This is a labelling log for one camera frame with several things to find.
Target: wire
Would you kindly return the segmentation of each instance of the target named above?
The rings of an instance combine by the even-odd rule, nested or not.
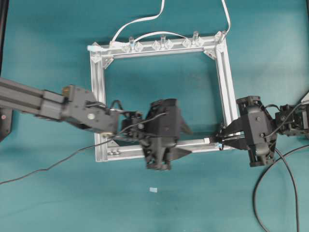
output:
[[[139,40],[141,40],[141,39],[144,39],[144,38],[146,38],[146,37],[149,37],[149,36],[153,36],[153,35],[162,35],[162,34],[176,35],[176,36],[182,37],[182,38],[184,38],[184,39],[187,38],[187,37],[185,37],[185,36],[183,36],[183,35],[180,35],[180,34],[177,34],[177,33],[175,33],[175,32],[170,32],[170,31],[155,31],[155,32],[150,32],[150,33],[144,34],[144,35],[142,35],[142,36],[136,38],[136,39],[134,40],[134,42],[137,42],[137,41],[139,41]]]
[[[269,104],[269,105],[265,106],[265,109],[267,109],[269,107],[274,107],[274,108],[277,108],[279,111],[281,111],[281,109],[277,105],[275,105],[275,104]]]
[[[226,20],[227,20],[227,30],[225,32],[225,36],[226,36],[231,29],[231,18],[230,18],[230,15],[228,13],[228,9],[227,9],[225,0],[221,0],[221,2],[222,2],[222,5],[223,5],[223,8],[224,8],[224,13],[225,13]]]
[[[309,148],[309,145],[305,145],[305,146],[301,146],[301,147],[298,147],[296,149],[293,149],[291,151],[289,151],[288,153],[286,153],[285,155],[283,155],[282,157],[285,158],[285,157],[288,157],[289,155],[293,154],[294,152],[296,151],[300,151],[300,150],[304,150],[306,148]],[[269,232],[269,230],[265,227],[265,225],[262,223],[259,215],[258,215],[258,212],[257,212],[257,209],[256,209],[256,193],[257,193],[257,190],[258,190],[258,187],[260,186],[261,184],[261,181],[263,180],[263,178],[265,177],[265,175],[269,172],[270,169],[272,169],[281,159],[282,157],[280,157],[279,159],[277,159],[272,165],[270,165],[269,167],[267,167],[263,172],[262,174],[259,176],[255,186],[254,186],[254,190],[253,190],[253,211],[254,211],[254,215],[256,217],[256,219],[258,220],[259,224],[261,225],[261,227],[264,229],[264,231],[266,232]]]
[[[116,32],[116,34],[114,35],[114,37],[112,38],[112,42],[115,42],[115,41],[116,41],[118,35],[121,33],[121,31],[122,31],[126,26],[128,26],[128,25],[130,25],[130,24],[132,24],[132,23],[143,22],[143,21],[149,21],[149,20],[153,20],[153,19],[158,18],[158,17],[162,14],[162,12],[163,12],[163,10],[164,10],[164,5],[165,5],[165,0],[162,0],[162,1],[161,1],[161,9],[160,9],[160,12],[159,12],[158,14],[154,15],[154,16],[144,17],[144,18],[138,18],[138,19],[135,19],[135,20],[133,20],[133,21],[131,21],[131,22],[129,22],[129,23],[124,24],[124,25]]]
[[[7,183],[10,183],[10,182],[14,182],[14,181],[17,181],[17,180],[24,179],[24,178],[26,178],[26,177],[28,177],[28,176],[30,176],[30,175],[35,174],[35,173],[47,172],[47,171],[51,170],[52,168],[58,166],[59,164],[65,162],[65,161],[67,161],[67,160],[69,160],[70,158],[72,158],[73,156],[75,156],[76,154],[78,154],[78,153],[80,153],[80,152],[83,152],[83,151],[89,150],[89,149],[91,149],[91,148],[94,148],[94,147],[101,146],[101,145],[103,145],[103,144],[109,143],[110,141],[112,141],[112,139],[113,139],[114,137],[119,136],[120,134],[122,134],[123,132],[125,132],[127,129],[129,129],[129,128],[131,128],[131,127],[134,127],[134,126],[137,126],[137,125],[139,125],[139,124],[143,124],[143,123],[147,123],[147,122],[153,121],[153,120],[155,120],[156,118],[158,118],[158,117],[160,117],[160,116],[163,116],[163,115],[166,115],[166,114],[167,114],[167,113],[160,113],[160,114],[158,114],[158,115],[156,115],[156,116],[154,116],[154,117],[152,117],[152,118],[150,118],[150,119],[147,119],[147,120],[144,120],[144,121],[142,121],[142,122],[129,125],[129,126],[125,127],[124,129],[122,129],[122,130],[121,130],[120,132],[118,132],[117,134],[111,136],[111,137],[109,138],[109,140],[107,140],[107,141],[105,141],[105,142],[103,142],[103,143],[96,144],[96,145],[91,145],[91,146],[88,146],[88,147],[81,148],[81,149],[75,151],[74,153],[72,153],[71,155],[69,155],[68,157],[66,157],[66,158],[64,158],[64,159],[62,159],[62,160],[59,160],[57,163],[54,163],[53,165],[49,166],[48,168],[38,169],[38,170],[35,170],[35,171],[31,172],[31,173],[28,173],[28,174],[26,174],[26,175],[23,175],[23,176],[21,176],[21,177],[18,177],[18,178],[15,178],[15,179],[11,179],[11,180],[2,181],[2,182],[0,182],[0,185],[3,185],[3,184],[7,184]]]
[[[95,107],[95,106],[102,106],[102,108],[104,108],[104,109],[107,108],[107,106],[100,101],[92,101],[92,102],[88,102],[86,104],[86,107]]]
[[[272,135],[274,135],[278,130],[280,130],[280,128],[285,124],[285,122],[289,119],[289,117],[303,104],[305,103],[309,103],[309,100],[307,101],[303,101],[299,104],[297,104],[293,110],[290,111],[290,113],[286,116],[285,120],[280,124],[280,126],[278,126],[272,133],[270,133],[269,135],[266,135],[264,138],[268,138],[271,137]]]
[[[222,5],[223,5],[223,9],[224,9],[224,12],[225,12],[225,16],[226,16],[226,20],[227,20],[227,24],[228,24],[228,27],[227,27],[227,30],[224,30],[223,31],[223,34],[222,34],[222,37],[220,38],[220,42],[222,42],[224,40],[224,38],[227,36],[227,34],[229,33],[230,29],[231,29],[231,19],[230,19],[230,15],[228,13],[228,8],[226,6],[226,2],[225,0],[221,0],[222,2]],[[165,0],[162,0],[161,1],[161,9],[160,9],[160,12],[154,16],[150,16],[150,17],[144,17],[144,18],[139,18],[139,19],[135,19],[129,23],[126,23],[124,24],[117,32],[116,34],[114,35],[114,37],[112,38],[111,42],[110,42],[110,45],[112,45],[113,47],[122,47],[122,46],[126,46],[128,45],[128,43],[123,43],[123,42],[118,42],[116,41],[117,37],[119,36],[119,34],[122,32],[122,30],[127,27],[128,25],[132,24],[132,23],[137,23],[137,22],[143,22],[143,21],[149,21],[149,20],[153,20],[153,19],[156,19],[158,18],[163,10],[164,10],[164,6],[165,6]],[[160,35],[160,34],[169,34],[169,35],[176,35],[176,36],[179,36],[179,37],[182,37],[184,39],[186,39],[187,37],[183,36],[183,35],[180,35],[178,33],[175,33],[175,32],[170,32],[170,31],[154,31],[154,32],[150,32],[150,33],[147,33],[147,34],[144,34],[138,38],[136,38],[134,40],[134,42],[136,43],[137,41],[143,39],[143,38],[146,38],[146,37],[149,37],[149,36],[153,36],[153,35]],[[98,50],[103,50],[104,51],[104,48],[101,48],[101,47],[96,47],[95,50],[98,49]],[[95,51],[93,50],[93,47],[89,47],[88,49],[89,51]]]
[[[281,152],[278,149],[275,149],[276,152],[278,153],[278,155],[280,156],[280,158],[283,160],[289,174],[290,177],[292,179],[292,183],[293,183],[293,187],[294,187],[294,193],[295,193],[295,209],[296,209],[296,230],[297,232],[299,232],[299,206],[298,206],[298,193],[297,193],[297,185],[296,185],[296,181],[295,178],[293,176],[293,173],[291,171],[290,166],[288,165],[287,161],[285,160],[284,156],[281,154]]]
[[[124,110],[123,107],[122,107],[122,105],[121,105],[121,102],[120,102],[119,100],[114,100],[114,101],[112,102],[110,108],[112,109],[112,108],[114,107],[115,104],[118,104],[119,109]]]

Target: clear plastic light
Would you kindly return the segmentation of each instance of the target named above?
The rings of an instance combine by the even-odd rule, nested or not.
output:
[[[121,47],[121,50],[123,50],[125,53],[128,53],[131,50],[131,46],[130,45],[126,45]]]
[[[141,52],[144,49],[144,45],[142,45],[140,42],[137,42],[134,48],[135,51]]]
[[[158,41],[156,40],[153,45],[151,45],[151,47],[154,49],[154,50],[159,50],[161,48],[161,44],[158,43]]]
[[[135,45],[133,36],[130,36],[130,38],[129,38],[129,45],[130,45],[131,50],[133,51],[134,45]]]
[[[165,43],[165,48],[166,49],[171,49],[174,46],[174,43],[168,39],[168,41]]]
[[[190,47],[191,46],[191,41],[188,38],[185,38],[185,40],[183,41],[183,46]]]
[[[196,45],[197,40],[198,40],[198,31],[195,31],[193,32],[192,44]]]
[[[195,45],[196,45],[197,47],[202,47],[202,46],[204,45],[204,42],[205,42],[205,41],[204,41],[201,37],[198,37],[198,39],[197,39]]]
[[[166,36],[161,35],[161,47],[164,49],[165,48],[165,42],[166,42]]]

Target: screw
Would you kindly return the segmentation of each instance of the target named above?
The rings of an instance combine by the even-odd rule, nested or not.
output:
[[[88,114],[88,115],[87,115],[87,118],[88,118],[89,120],[93,120],[93,119],[96,118],[96,116],[95,116],[95,114]]]
[[[140,123],[140,124],[137,125],[137,128],[142,130],[142,129],[144,129],[144,125]]]

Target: rectangular frame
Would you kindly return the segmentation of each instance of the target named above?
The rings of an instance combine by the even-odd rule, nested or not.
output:
[[[124,43],[123,47],[111,45],[98,45],[94,43],[88,46],[90,51],[91,83],[92,91],[99,102],[106,103],[105,76],[104,70],[115,59],[149,57],[169,54],[183,54],[203,52],[216,62],[219,89],[222,102],[222,110],[225,126],[238,118],[233,80],[227,52],[226,39],[222,40],[222,33],[214,36],[198,37],[198,39],[172,39],[168,40],[169,45],[157,41],[138,42],[141,49],[129,47]],[[103,143],[107,139],[100,134],[95,134],[95,143]],[[179,141],[177,147],[190,150],[193,153],[217,151],[220,148],[218,143],[210,143],[209,138]],[[115,141],[96,147],[96,162],[110,160],[126,160],[144,157],[139,145],[119,146]]]

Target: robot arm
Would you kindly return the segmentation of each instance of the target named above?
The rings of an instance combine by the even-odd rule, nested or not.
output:
[[[169,170],[172,160],[191,153],[175,147],[181,131],[191,132],[176,99],[153,102],[143,120],[137,111],[109,109],[97,102],[91,91],[81,87],[67,86],[62,89],[62,94],[57,94],[0,78],[0,107],[46,120],[65,121],[79,129],[112,138],[119,134],[118,121],[122,114],[126,118],[122,121],[121,132],[127,138],[139,141],[149,169]]]
[[[275,114],[275,119],[258,96],[238,99],[237,104],[240,117],[226,128],[222,128],[217,138],[222,145],[248,150],[251,167],[274,162],[277,133],[287,136],[309,134],[307,100],[298,105],[281,106]]]

